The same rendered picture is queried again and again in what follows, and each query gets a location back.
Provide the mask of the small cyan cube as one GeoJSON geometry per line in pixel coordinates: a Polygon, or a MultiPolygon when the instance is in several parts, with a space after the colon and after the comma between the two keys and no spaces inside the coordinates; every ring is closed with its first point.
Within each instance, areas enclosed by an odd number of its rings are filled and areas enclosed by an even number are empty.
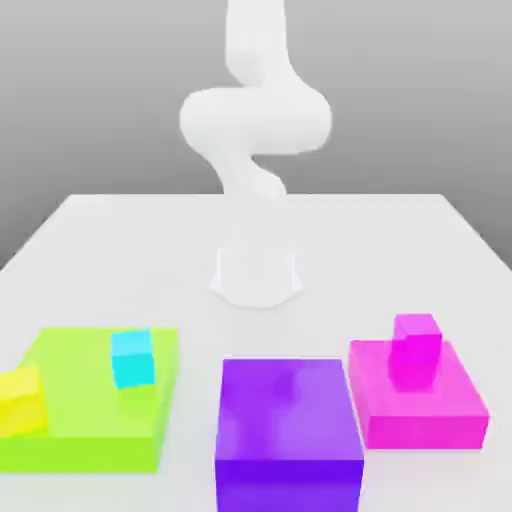
{"type": "Polygon", "coordinates": [[[149,328],[113,332],[110,337],[110,353],[117,389],[155,384],[155,362],[149,328]]]}

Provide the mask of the small magenta cube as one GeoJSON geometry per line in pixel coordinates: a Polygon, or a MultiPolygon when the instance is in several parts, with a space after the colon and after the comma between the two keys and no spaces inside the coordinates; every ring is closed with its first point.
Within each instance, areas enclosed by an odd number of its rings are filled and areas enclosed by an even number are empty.
{"type": "Polygon", "coordinates": [[[430,313],[401,313],[394,318],[388,372],[400,392],[431,388],[437,374],[442,332],[430,313]]]}

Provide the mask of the small yellow cube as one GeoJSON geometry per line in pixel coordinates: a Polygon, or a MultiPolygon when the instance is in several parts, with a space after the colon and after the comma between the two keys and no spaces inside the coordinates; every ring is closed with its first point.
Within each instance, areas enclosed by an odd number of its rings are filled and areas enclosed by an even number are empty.
{"type": "Polygon", "coordinates": [[[0,438],[47,426],[45,398],[37,365],[0,373],[0,438]]]}

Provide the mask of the large purple box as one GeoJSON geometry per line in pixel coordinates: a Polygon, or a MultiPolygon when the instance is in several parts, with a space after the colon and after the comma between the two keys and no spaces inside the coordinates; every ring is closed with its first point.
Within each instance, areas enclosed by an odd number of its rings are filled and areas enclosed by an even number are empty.
{"type": "Polygon", "coordinates": [[[217,512],[358,512],[363,470],[341,360],[224,360],[217,512]]]}

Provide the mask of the large pink box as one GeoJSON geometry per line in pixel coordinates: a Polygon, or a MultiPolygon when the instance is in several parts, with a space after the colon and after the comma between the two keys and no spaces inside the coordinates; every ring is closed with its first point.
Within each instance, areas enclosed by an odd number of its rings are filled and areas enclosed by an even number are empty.
{"type": "Polygon", "coordinates": [[[392,343],[353,340],[348,376],[365,447],[373,450],[478,450],[490,412],[453,345],[432,369],[392,356],[392,343]]]}

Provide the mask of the large lime green box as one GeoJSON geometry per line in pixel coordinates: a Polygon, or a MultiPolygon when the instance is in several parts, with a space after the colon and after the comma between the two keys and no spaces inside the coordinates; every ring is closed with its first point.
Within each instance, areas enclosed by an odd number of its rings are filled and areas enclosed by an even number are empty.
{"type": "Polygon", "coordinates": [[[110,328],[44,328],[21,363],[40,371],[48,423],[0,437],[0,473],[152,473],[179,366],[174,328],[151,331],[156,382],[118,389],[110,328]]]}

